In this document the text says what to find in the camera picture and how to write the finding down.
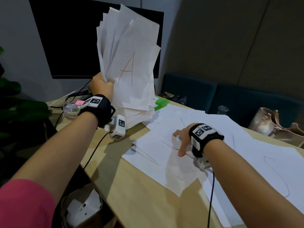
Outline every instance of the glass cup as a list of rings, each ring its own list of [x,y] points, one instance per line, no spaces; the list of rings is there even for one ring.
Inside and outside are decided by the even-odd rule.
[[[225,107],[223,105],[220,105],[217,108],[217,114],[226,115],[228,111],[229,111],[228,107]]]

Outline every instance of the desk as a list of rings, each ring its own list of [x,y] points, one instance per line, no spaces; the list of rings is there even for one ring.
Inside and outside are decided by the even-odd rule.
[[[57,126],[62,129],[71,121],[63,118]],[[303,157],[304,150],[244,128],[253,138],[280,146],[294,147]],[[124,138],[112,140],[106,136],[85,169],[96,184],[112,211],[126,228],[206,227],[209,201],[202,198],[201,184],[196,179],[180,197],[136,169],[121,156],[132,142],[150,130],[138,124],[128,130]],[[106,132],[98,128],[81,166],[87,163],[93,150]],[[212,210],[210,227],[222,227]]]

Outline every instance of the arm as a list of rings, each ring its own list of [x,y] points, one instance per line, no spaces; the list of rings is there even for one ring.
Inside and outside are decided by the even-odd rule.
[[[91,81],[91,90],[94,95],[103,94],[111,100],[113,83],[105,83],[99,73]],[[28,179],[38,183],[52,194],[57,204],[84,157],[97,125],[95,115],[82,113],[38,149],[11,180]]]
[[[182,139],[180,157],[191,143],[189,129],[195,124],[173,134]],[[212,140],[203,153],[247,227],[304,227],[304,215],[225,142]]]

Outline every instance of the stack of paper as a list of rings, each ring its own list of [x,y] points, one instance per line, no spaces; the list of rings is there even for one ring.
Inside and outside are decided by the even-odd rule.
[[[212,169],[201,170],[192,155],[191,146],[184,157],[177,152],[181,141],[174,137],[191,123],[206,123],[224,134],[224,142],[252,165],[281,195],[304,213],[304,159],[294,149],[271,145],[253,139],[226,115],[209,115],[204,111],[173,106],[156,111],[144,122],[151,130],[134,142],[135,146],[122,157],[152,179],[180,196],[196,178],[202,184],[200,194],[211,197]],[[212,207],[224,227],[243,224],[221,185],[215,179]]]
[[[112,105],[126,128],[154,115],[153,68],[160,47],[159,25],[129,8],[110,8],[97,27],[97,50],[104,80],[114,79]]]

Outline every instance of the pink sleeve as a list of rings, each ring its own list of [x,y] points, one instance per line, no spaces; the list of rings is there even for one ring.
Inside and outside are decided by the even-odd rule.
[[[0,227],[49,228],[55,202],[39,184],[16,179],[0,188]]]

